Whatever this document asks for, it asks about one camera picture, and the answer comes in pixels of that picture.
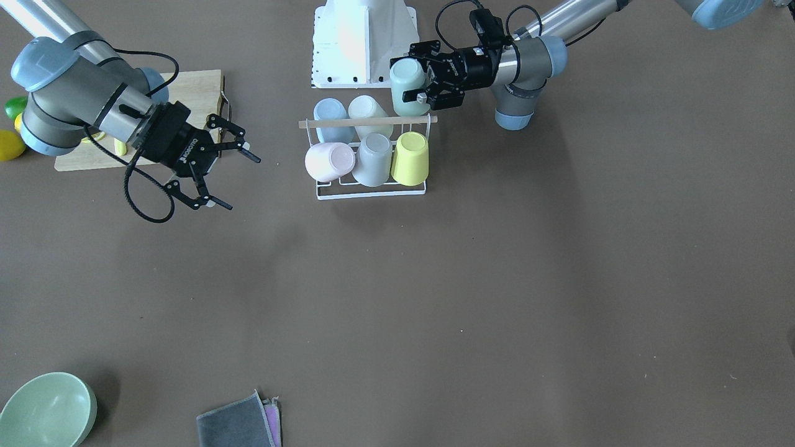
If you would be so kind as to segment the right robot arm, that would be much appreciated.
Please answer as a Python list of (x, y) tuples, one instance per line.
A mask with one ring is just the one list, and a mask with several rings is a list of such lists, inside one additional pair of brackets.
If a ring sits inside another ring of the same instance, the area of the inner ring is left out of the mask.
[(170, 79), (131, 67), (122, 49), (63, 2), (3, 1), (2, 8), (32, 35), (11, 67), (28, 94), (20, 130), (29, 148), (68, 155), (100, 131), (133, 148), (122, 184), (127, 200), (130, 177), (145, 159), (171, 170), (170, 181), (158, 185), (170, 202), (230, 208), (209, 192), (205, 178), (224, 151), (260, 162), (244, 128), (218, 114), (208, 114), (202, 129), (190, 125), (189, 108), (168, 100)]

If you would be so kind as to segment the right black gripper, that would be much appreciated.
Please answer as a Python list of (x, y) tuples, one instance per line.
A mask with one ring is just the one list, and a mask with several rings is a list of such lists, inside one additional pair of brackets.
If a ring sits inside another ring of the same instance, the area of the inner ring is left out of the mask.
[(143, 158), (173, 171), (175, 176), (165, 184), (165, 190), (172, 198), (193, 210), (217, 205), (231, 210), (232, 205), (209, 193), (204, 180), (199, 179), (197, 196), (191, 197), (182, 192), (181, 181), (176, 176), (206, 176), (222, 151), (235, 150), (255, 163), (261, 163), (261, 158), (250, 151), (244, 128), (218, 114), (208, 114), (207, 129), (219, 129), (219, 135), (229, 133), (232, 138), (229, 142), (215, 143), (207, 130), (197, 129), (187, 123), (190, 113), (181, 102), (155, 104), (151, 114), (139, 125), (134, 149), (140, 150)]

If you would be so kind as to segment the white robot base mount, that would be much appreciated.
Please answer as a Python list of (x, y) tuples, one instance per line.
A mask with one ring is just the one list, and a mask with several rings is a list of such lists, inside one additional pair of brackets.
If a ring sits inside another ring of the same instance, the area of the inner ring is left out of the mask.
[(327, 1), (314, 11), (311, 86), (389, 89), (390, 61), (416, 42), (416, 10), (403, 1)]

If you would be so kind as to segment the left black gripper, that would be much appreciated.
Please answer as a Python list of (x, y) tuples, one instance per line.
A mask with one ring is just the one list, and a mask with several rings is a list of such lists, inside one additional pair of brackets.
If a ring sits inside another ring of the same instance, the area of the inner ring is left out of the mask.
[(440, 53), (440, 49), (440, 40), (412, 43), (407, 53), (389, 60), (390, 66), (407, 58), (430, 62), (430, 87), (404, 91), (401, 96), (404, 104), (430, 104), (433, 111), (459, 107), (466, 91), (494, 84), (501, 48), (468, 47), (452, 53)]

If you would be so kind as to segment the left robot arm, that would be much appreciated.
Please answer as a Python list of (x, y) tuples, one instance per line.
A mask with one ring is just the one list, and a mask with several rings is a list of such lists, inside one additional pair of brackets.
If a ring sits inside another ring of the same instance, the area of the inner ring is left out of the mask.
[(508, 21), (475, 2), (470, 23), (479, 42), (445, 53), (443, 40), (416, 42), (406, 56), (392, 59), (405, 68), (408, 83), (393, 88), (394, 98), (433, 111), (459, 107), (467, 91), (489, 88), (496, 100), (495, 122), (506, 130), (529, 124), (547, 81), (565, 70), (568, 48), (604, 23), (626, 1), (565, 1), (528, 25)]

